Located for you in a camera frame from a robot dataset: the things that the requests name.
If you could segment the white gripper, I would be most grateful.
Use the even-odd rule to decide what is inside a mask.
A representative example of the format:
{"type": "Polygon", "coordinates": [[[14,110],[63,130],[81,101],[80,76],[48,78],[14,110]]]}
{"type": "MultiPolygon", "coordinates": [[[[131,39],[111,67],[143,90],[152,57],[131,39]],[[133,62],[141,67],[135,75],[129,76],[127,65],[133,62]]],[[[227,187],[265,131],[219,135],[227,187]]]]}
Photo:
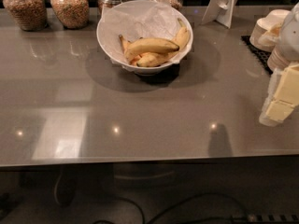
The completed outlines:
{"type": "Polygon", "coordinates": [[[275,127],[292,113],[295,105],[299,105],[299,63],[291,62],[284,70],[273,72],[259,121],[275,127]]]}

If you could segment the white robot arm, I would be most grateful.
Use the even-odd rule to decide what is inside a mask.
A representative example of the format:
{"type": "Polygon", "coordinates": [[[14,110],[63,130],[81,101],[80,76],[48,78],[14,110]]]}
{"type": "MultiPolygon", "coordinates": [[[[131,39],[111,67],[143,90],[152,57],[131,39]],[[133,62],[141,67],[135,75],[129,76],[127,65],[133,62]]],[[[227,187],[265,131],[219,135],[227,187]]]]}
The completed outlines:
{"type": "Polygon", "coordinates": [[[259,117],[261,124],[277,126],[299,106],[299,4],[284,19],[273,39],[267,61],[273,74],[259,117]]]}

